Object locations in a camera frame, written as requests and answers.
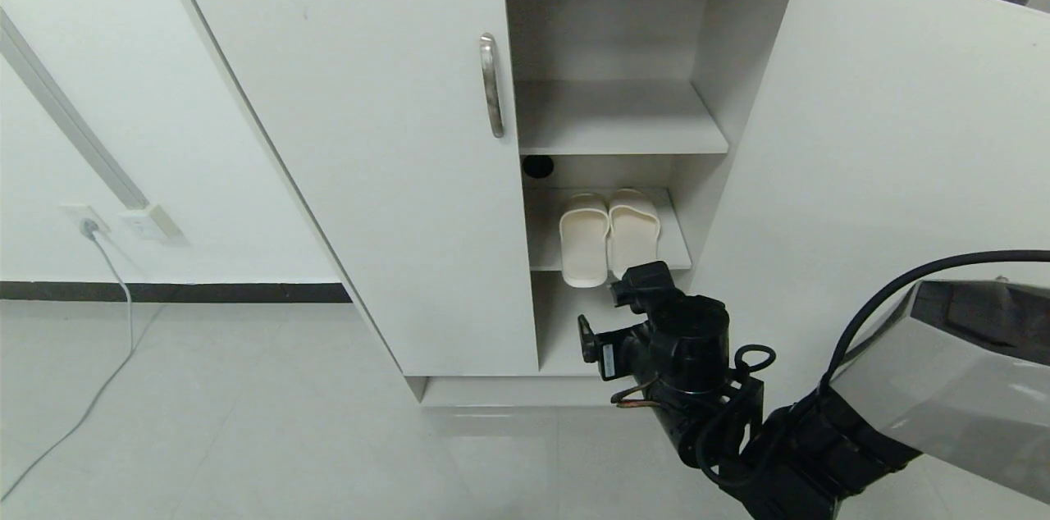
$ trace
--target cabinet door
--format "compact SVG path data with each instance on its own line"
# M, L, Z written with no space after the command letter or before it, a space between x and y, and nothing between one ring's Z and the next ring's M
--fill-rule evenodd
M694 289L781 354L784 399L897 274L1050 247L1048 70L1050 16L1020 5L790 1ZM1050 266L952 275L999 272L1050 282Z
M195 2L402 371L534 373L504 0Z

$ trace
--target wall socket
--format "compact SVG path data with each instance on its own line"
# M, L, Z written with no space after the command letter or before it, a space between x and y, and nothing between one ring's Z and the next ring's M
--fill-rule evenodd
M126 210L120 217L140 240L163 242L182 234L160 205L151 204L143 209Z
M109 232L109 226L106 225L106 222L102 221L99 213L94 212L94 209L86 204L63 204L59 205L59 208L62 209L62 212L65 213L66 217L72 223L72 226L77 228L78 232L80 231L81 222L85 219L94 221L96 225L99 226L100 233Z

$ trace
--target slipper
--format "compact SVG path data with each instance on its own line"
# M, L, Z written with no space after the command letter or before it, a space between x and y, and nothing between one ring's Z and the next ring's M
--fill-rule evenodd
M605 237L609 234L609 212L602 196L576 194L565 203L558 223L562 236L562 277L573 288L593 288L609 277Z
M609 268L617 279L632 266L656 262L659 216L649 196L620 188L609 203Z

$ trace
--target cabinet side panel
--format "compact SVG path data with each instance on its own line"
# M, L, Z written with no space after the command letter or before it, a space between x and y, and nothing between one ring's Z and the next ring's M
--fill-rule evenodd
M675 160L671 200L694 264L701 259L786 7L788 0L707 2L692 82L729 141L729 153ZM691 272L678 282L693 289L693 278Z

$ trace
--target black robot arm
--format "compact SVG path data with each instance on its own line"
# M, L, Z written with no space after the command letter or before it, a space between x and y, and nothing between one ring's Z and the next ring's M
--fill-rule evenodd
M996 394L1001 408L990 410L982 389L1050 380L1050 290L1005 279L914 285L948 268L1003 262L1046 263L1050 251L957 255L889 282L849 321L817 389L766 419L762 381L752 375L772 365L775 353L744 346L731 366L724 305L686 295L663 262L630 268L611 286L613 304L646 315L643 323L595 334L579 317L583 357L597 363L604 380L633 377L635 387L611 402L651 408L681 461L756 520L832 520L844 498L920 456L916 448L1050 503L1050 475L1038 462L1050 444L1043 394ZM909 286L868 338L852 348L866 319ZM953 362L974 365L960 369L964 376L934 370L944 384L925 400L886 382L901 363L904 373L921 369L937 350ZM748 363L751 352L765 359ZM984 452L992 443L994 457L961 452Z

